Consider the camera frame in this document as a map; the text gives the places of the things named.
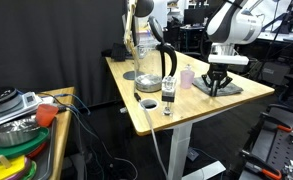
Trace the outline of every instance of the computer monitor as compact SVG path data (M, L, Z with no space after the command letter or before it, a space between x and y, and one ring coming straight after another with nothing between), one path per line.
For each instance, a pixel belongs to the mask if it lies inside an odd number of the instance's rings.
M203 24L205 18L205 8L185 9L184 24Z

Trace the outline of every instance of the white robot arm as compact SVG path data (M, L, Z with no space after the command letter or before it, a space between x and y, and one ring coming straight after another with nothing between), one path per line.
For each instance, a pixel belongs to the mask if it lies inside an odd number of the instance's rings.
M213 42L208 57L210 63L246 65L248 58L236 55L235 44L248 44L261 32L262 22L251 11L262 2L258 0L250 8L244 9L248 0L225 1L221 9L211 19L207 35Z
M262 28L262 22L251 14L262 0L257 0L247 9L243 7L248 0L224 1L207 26L207 35L213 44L208 56L210 67L202 78L211 90L210 96L216 96L218 89L226 87L232 81L232 78L227 76L228 64L248 63L246 56L236 54L234 45L251 43L258 37Z

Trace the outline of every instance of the black curtain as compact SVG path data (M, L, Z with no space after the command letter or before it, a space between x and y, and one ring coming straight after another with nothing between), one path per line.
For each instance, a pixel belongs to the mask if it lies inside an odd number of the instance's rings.
M101 51L122 43L124 0L0 1L0 86L75 86L87 105L114 100Z

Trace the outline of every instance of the desk leg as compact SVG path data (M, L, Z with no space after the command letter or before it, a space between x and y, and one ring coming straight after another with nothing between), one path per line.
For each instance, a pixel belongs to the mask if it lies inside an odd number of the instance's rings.
M187 123L174 128L168 167L169 180L182 179L192 125Z

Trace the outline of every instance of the plastic bottle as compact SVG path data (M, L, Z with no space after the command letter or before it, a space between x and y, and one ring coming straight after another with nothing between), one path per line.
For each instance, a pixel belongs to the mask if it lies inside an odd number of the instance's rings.
M194 82L195 72L191 70L191 66L188 64L186 69L180 72L180 77L180 87L183 89L189 89Z

